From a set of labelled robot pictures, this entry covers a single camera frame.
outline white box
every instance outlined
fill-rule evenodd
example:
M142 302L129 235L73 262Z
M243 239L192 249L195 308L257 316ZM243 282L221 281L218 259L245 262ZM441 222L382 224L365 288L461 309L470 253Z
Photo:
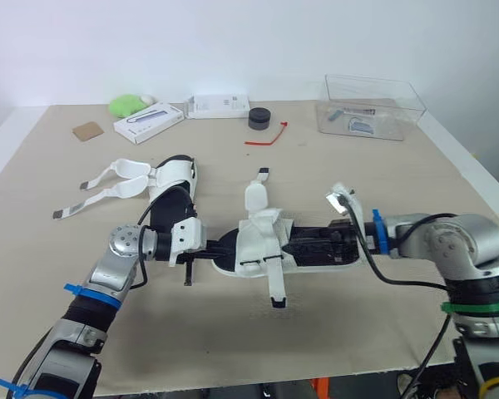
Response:
M250 112L245 94L192 96L185 105L189 119L247 118Z
M127 118L115 122L115 131L123 135L134 144L140 144L157 133L168 129L185 119L183 111L164 102L139 111Z

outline blue cable tie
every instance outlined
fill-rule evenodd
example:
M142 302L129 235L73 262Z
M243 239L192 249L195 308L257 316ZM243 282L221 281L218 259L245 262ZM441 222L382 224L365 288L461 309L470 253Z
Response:
M388 237L386 235L383 218L381 218L381 215L379 214L379 209L373 210L373 222L375 223L375 230L377 231L379 251L383 255L388 255L390 254L390 251L388 250Z
M64 288L74 295L81 295L82 297L97 299L98 301L107 303L108 305L111 305L116 309L120 309L120 307L122 306L122 302L120 302L118 299L113 298L106 293L99 293L88 288L83 288L81 285L65 284Z
M13 392L13 397L15 399L22 399L30 395L44 395L46 397L55 397L56 399L68 399L65 395L57 393L54 391L46 391L42 389L29 389L28 385L15 385L12 382L3 380L0 378L0 386L7 388L9 391Z

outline orange part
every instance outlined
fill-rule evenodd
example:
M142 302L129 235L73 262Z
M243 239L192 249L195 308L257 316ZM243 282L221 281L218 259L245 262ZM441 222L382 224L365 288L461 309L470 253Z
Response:
M313 378L310 380L310 385L313 386L318 395L318 399L330 399L329 398L329 377L324 378Z
M247 144L247 145L272 145L273 143L275 143L277 141L279 136L283 134L284 129L286 128L286 126L289 125L289 123L288 122L281 122L280 125L282 125L281 131L272 141L270 141L268 143L262 143L262 142L258 142L258 141L245 141L244 144Z

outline green object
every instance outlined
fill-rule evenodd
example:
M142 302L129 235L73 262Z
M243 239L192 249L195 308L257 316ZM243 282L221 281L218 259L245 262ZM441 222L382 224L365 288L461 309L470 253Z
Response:
M442 308L442 311L445 313L489 313L499 312L499 303L490 303L488 305L464 305L460 303L444 302L440 308Z
M139 96L125 94L109 103L109 112L119 118L127 118L138 111L147 108L148 105Z

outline table surface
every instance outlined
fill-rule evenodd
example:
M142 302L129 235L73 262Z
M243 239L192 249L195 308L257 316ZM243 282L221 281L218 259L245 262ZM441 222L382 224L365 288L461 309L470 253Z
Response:
M79 184L117 158L156 165L174 154L194 156L196 208L210 239L246 217L245 186L263 166L270 168L270 206L300 226L337 219L324 198L337 181L355 188L367 219L378 208L383 216L472 212L499 222L416 127L403 142L324 135L311 101L261 105L273 113L265 132L251 131L245 120L188 120L141 145L114 132L106 106L48 109L0 174L0 377L10 378L64 314L72 297L62 286L80 283L103 255L109 232L146 207L146 195L106 199L52 220L53 210L90 195ZM105 133L80 142L72 128L88 121ZM280 121L289 127L274 145L244 145L269 139ZM441 281L426 261L376 260L392 278ZM147 267L150 282L128 295L109 330L97 395L416 367L444 318L443 293L388 286L368 266L285 276L284 310L270 307L263 278L226 277L200 261L195 284L184 287L183 267ZM450 330L433 363L452 361Z

